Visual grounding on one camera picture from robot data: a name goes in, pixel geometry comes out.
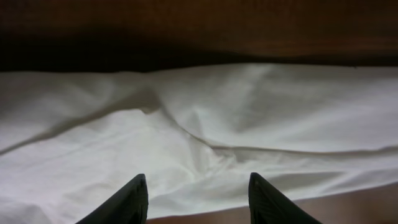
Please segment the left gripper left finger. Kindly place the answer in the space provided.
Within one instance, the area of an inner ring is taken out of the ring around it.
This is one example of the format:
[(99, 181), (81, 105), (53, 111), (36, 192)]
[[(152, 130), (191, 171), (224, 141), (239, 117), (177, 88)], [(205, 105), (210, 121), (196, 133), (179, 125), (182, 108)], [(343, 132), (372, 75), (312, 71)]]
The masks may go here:
[(138, 174), (76, 224), (145, 224), (148, 205), (146, 177)]

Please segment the white t-shirt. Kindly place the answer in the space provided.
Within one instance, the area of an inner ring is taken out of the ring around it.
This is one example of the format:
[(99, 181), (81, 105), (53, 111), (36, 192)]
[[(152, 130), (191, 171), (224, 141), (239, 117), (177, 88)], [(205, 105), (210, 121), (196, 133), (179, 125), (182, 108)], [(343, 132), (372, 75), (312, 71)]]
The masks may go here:
[(1, 74), (1, 222), (76, 223), (144, 174), (149, 217), (397, 182), (397, 69)]

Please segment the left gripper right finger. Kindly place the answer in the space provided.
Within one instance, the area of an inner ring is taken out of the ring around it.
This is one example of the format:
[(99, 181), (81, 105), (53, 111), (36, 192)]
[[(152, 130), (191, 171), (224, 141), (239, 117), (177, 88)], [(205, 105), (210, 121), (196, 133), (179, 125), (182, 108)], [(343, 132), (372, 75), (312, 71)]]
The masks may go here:
[(250, 175), (248, 199), (251, 224), (320, 224), (255, 172)]

